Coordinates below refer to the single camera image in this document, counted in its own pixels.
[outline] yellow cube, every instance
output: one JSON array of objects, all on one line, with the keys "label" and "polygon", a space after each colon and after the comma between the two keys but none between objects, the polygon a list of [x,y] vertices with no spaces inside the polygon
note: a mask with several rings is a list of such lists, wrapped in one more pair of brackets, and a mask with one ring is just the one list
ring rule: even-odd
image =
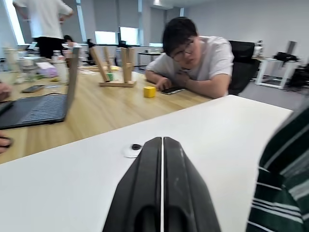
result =
[{"label": "yellow cube", "polygon": [[156,89],[155,87],[147,86],[144,87],[144,97],[153,98],[155,96]]}]

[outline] glasses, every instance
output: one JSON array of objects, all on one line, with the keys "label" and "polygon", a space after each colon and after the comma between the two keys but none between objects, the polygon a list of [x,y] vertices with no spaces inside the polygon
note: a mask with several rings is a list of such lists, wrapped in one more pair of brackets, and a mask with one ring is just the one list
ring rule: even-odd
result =
[{"label": "glasses", "polygon": [[182,51],[177,52],[172,58],[174,61],[179,62],[184,59],[185,53],[191,54],[194,49],[194,41],[190,40],[185,46],[185,49]]}]

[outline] black pants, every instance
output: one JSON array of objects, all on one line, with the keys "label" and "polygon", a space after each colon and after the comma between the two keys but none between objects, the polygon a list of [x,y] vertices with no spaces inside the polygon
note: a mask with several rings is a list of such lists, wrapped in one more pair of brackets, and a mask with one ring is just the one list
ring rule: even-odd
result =
[{"label": "black pants", "polygon": [[59,50],[62,53],[63,39],[39,37],[39,38],[36,38],[36,41],[40,49],[41,57],[46,57],[48,59],[51,59],[55,50]]}]

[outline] man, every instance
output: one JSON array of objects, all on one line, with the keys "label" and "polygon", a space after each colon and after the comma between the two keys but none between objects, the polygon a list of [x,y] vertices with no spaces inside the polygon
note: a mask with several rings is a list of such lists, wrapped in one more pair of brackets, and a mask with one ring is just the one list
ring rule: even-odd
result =
[{"label": "man", "polygon": [[157,89],[175,84],[211,98],[227,93],[234,58],[227,40],[198,36],[190,19],[177,17],[165,27],[163,50],[145,73]]},{"label": "man", "polygon": [[25,20],[28,16],[21,7],[28,8],[31,35],[38,42],[41,57],[51,59],[54,50],[62,51],[60,22],[73,15],[72,8],[61,0],[14,0],[13,5]]}]

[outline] office desk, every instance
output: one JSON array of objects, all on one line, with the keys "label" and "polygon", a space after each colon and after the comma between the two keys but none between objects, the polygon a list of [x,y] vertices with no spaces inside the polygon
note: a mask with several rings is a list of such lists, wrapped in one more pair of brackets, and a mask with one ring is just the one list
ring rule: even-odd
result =
[{"label": "office desk", "polygon": [[266,68],[267,68],[268,64],[271,63],[271,62],[283,63],[283,61],[280,61],[280,60],[277,60],[277,59],[273,59],[273,58],[262,58],[262,59],[259,59],[259,60],[262,63],[261,63],[261,66],[260,66],[261,67],[260,71],[259,71],[258,76],[257,76],[256,81],[255,81],[255,84],[258,85],[258,86],[274,87],[274,88],[278,88],[278,89],[283,89],[284,88],[287,79],[289,77],[291,77],[292,71],[294,70],[295,64],[297,63],[296,61],[288,61],[288,62],[286,62],[287,68],[286,68],[286,71],[284,73],[283,78],[280,81],[280,85],[272,85],[272,84],[263,83],[263,77],[264,77]]},{"label": "office desk", "polygon": [[2,164],[0,231],[102,232],[133,162],[123,149],[169,136],[207,183],[222,232],[244,232],[259,158],[290,113],[227,96]]},{"label": "office desk", "polygon": [[140,56],[141,55],[150,56],[150,62],[152,62],[154,60],[154,56],[160,56],[161,54],[162,54],[161,52],[138,52],[137,53],[137,61],[138,61],[139,70],[145,70],[145,69],[142,69],[141,65],[140,65]]},{"label": "office desk", "polygon": [[[154,98],[144,98],[143,87],[152,84],[145,81],[144,75],[136,72],[133,73],[133,78],[137,79],[137,85],[134,88],[98,87],[98,82],[102,81],[99,74],[80,74],[75,99],[65,122],[6,130],[5,134],[14,139],[14,145],[6,153],[0,154],[0,163],[210,100],[186,90],[170,96],[157,92]],[[12,79],[14,79],[14,74],[0,74],[0,80],[4,82],[12,83]],[[50,79],[15,85],[9,100],[40,96],[54,91],[66,92],[66,86],[62,86],[60,88],[45,88],[34,94],[20,93],[21,90],[35,84],[58,85],[57,82],[50,82]]]}]

